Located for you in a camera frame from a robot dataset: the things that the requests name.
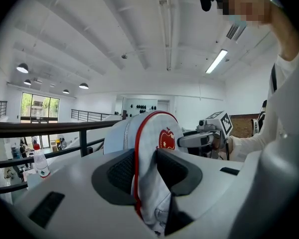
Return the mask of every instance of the tree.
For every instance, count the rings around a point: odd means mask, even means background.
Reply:
[[[51,98],[50,109],[58,109],[59,101],[59,99]]]
[[[22,101],[21,101],[21,116],[30,116],[30,114],[26,114],[27,107],[31,106],[32,94],[23,93]]]
[[[42,104],[44,109],[49,108],[49,102],[50,102],[50,98],[45,98],[44,99],[43,104]]]

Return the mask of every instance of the air vent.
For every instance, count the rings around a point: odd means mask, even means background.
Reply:
[[[245,30],[247,24],[233,24],[230,30],[227,33],[227,37],[231,40],[234,40],[238,43],[238,38],[241,36],[243,31]]]
[[[234,37],[235,33],[237,32],[238,28],[239,28],[238,24],[233,24],[231,26],[231,28],[229,29],[226,37],[228,37],[229,39],[233,39],[233,37]]]
[[[33,81],[37,84],[42,84],[42,81],[38,78],[34,78]]]

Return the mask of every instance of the plastic bottle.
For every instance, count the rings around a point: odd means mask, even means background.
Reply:
[[[35,167],[38,170],[39,175],[42,179],[45,179],[50,174],[50,169],[48,162],[43,154],[43,151],[40,149],[40,145],[36,143],[34,146],[34,163]]]

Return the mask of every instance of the black strap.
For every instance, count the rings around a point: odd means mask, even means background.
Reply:
[[[271,70],[271,80],[273,83],[274,92],[277,90],[277,79],[276,79],[276,70],[275,70],[275,64]]]
[[[262,112],[262,113],[260,114],[259,119],[258,119],[259,132],[260,132],[261,128],[263,127],[264,120],[265,120],[265,115],[266,115],[266,113],[265,113],[265,112]]]

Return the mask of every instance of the white ceiling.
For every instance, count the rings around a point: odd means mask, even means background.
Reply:
[[[20,0],[2,25],[0,67],[16,85],[34,77],[55,83],[55,94],[90,93],[118,72],[224,81],[275,42],[268,28],[248,27],[236,43],[226,37],[230,26],[215,3],[204,12],[199,0]],[[206,75],[221,48],[229,61]],[[15,70],[21,62],[29,75]],[[82,82],[87,92],[78,88]]]

